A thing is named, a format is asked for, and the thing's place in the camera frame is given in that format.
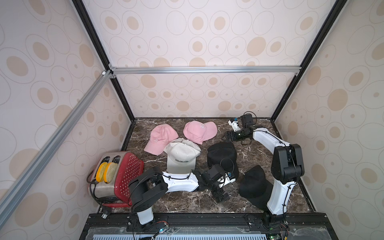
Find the black cap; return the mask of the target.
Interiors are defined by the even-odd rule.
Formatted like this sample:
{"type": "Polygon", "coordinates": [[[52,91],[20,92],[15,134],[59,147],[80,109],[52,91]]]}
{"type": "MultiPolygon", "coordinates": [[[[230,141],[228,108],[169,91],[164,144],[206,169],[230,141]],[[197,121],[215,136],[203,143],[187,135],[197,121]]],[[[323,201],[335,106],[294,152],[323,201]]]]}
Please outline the black cap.
{"type": "Polygon", "coordinates": [[[260,165],[248,170],[239,185],[239,195],[263,211],[268,211],[267,203],[272,190],[273,184],[266,179],[260,165]]]}
{"type": "Polygon", "coordinates": [[[230,174],[231,180],[239,178],[237,150],[232,142],[216,143],[211,145],[207,151],[207,164],[209,167],[220,165],[226,173],[230,174]]]}

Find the pink baseball cap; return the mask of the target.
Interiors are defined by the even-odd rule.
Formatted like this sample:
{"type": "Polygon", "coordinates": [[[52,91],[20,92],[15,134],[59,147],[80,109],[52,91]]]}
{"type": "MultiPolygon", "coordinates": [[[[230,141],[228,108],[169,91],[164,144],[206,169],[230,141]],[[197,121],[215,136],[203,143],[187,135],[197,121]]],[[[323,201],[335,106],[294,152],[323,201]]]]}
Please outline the pink baseball cap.
{"type": "Polygon", "coordinates": [[[144,151],[158,156],[171,141],[176,140],[178,137],[178,133],[170,125],[158,125],[151,131],[150,140],[144,151]]]}
{"type": "Polygon", "coordinates": [[[218,133],[218,128],[214,122],[201,123],[198,121],[191,121],[186,123],[183,134],[184,136],[199,145],[204,141],[214,138],[218,133]]]}

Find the black cap front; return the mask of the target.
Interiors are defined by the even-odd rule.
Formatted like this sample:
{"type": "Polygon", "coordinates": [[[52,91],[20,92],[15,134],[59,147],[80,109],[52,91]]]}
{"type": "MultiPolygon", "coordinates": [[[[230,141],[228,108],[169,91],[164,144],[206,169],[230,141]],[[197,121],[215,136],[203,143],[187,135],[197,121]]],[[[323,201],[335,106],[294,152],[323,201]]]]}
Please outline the black cap front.
{"type": "Polygon", "coordinates": [[[260,165],[248,170],[239,185],[239,195],[263,211],[268,211],[267,203],[272,190],[273,184],[266,179],[260,165]]]}

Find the white cap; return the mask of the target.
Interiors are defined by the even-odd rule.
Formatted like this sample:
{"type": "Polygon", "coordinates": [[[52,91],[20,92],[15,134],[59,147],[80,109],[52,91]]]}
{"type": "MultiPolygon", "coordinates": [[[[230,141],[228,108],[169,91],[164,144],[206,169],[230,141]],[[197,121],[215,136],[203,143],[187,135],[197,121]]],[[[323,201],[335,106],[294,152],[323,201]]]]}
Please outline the white cap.
{"type": "Polygon", "coordinates": [[[167,154],[167,172],[189,174],[196,167],[196,158],[201,154],[200,147],[183,138],[170,142],[164,149],[167,154]]]}

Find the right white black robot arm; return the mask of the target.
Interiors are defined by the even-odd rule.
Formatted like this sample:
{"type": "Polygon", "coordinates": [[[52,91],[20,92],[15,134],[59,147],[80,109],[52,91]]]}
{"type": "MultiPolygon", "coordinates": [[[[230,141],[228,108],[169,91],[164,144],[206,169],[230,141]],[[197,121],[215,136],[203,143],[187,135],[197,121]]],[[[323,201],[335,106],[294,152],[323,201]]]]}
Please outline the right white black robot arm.
{"type": "Polygon", "coordinates": [[[259,142],[273,154],[273,183],[266,179],[263,168],[257,165],[248,170],[241,181],[240,196],[263,210],[262,223],[266,229],[286,227],[285,214],[291,192],[305,173],[302,148],[273,135],[267,128],[258,125],[249,113],[230,119],[228,124],[232,131],[225,133],[223,138],[226,141],[250,139],[259,142]]]}

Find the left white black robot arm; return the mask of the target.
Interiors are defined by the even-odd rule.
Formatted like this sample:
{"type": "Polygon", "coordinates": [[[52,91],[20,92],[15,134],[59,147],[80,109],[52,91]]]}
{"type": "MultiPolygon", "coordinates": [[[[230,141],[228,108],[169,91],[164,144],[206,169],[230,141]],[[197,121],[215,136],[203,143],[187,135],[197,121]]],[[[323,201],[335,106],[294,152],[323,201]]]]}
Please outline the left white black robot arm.
{"type": "Polygon", "coordinates": [[[153,205],[167,193],[209,190],[215,202],[220,203],[229,199],[223,187],[235,181],[235,175],[218,164],[204,172],[191,170],[187,174],[171,174],[153,167],[128,184],[131,210],[144,226],[154,220],[153,205]]]}

